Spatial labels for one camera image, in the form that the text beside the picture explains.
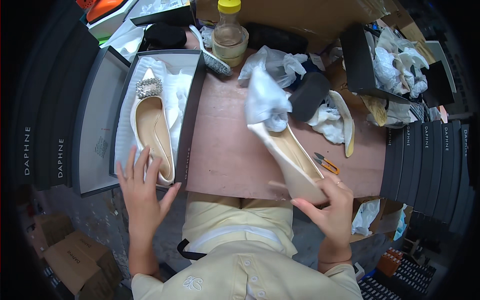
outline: plastic bottle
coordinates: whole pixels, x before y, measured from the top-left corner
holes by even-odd
[[[242,42],[243,31],[237,21],[240,0],[218,0],[220,21],[214,29],[215,41],[222,46],[234,46]]]

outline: white brush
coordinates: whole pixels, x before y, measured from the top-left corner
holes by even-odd
[[[200,31],[198,31],[198,29],[193,25],[190,25],[189,27],[193,35],[196,36],[198,41],[200,42],[200,49],[204,52],[205,64],[207,65],[207,67],[221,75],[233,75],[232,68],[229,65],[227,65],[226,63],[215,57],[215,55],[205,50],[204,42],[202,40],[202,35],[200,34]]]

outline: wrist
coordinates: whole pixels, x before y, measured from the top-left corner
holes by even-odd
[[[134,242],[137,245],[150,245],[153,242],[153,236],[155,235],[155,231],[153,230],[139,229],[131,224],[128,226],[128,232],[130,243]]]
[[[329,238],[325,238],[320,244],[318,260],[322,263],[332,264],[347,262],[352,258],[350,244],[338,244]]]

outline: concrete floor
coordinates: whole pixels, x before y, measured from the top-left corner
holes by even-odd
[[[163,192],[157,192],[160,199]],[[72,219],[73,226],[82,230],[96,241],[108,246],[117,260],[125,279],[128,272],[128,214],[119,188],[102,192],[86,198],[80,198],[72,189],[65,186],[52,187],[50,190],[36,192],[35,198],[46,213],[64,212]],[[185,220],[187,193],[181,193],[173,202],[169,214],[158,228],[154,238],[154,250],[159,262],[166,262],[175,271],[181,271],[190,265],[177,251],[181,241],[181,228]],[[298,253],[293,259],[301,264],[316,268],[317,253],[324,235],[310,219],[297,208],[294,209],[293,243]],[[373,270],[382,255],[394,245],[383,234],[357,241],[351,244],[352,261],[358,262],[365,272]]]

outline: woman's right hand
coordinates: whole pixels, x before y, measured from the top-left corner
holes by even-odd
[[[320,228],[332,246],[342,249],[349,246],[353,192],[337,175],[326,172],[322,174],[325,178],[317,181],[317,185],[327,196],[330,206],[318,209],[304,199],[290,201]]]

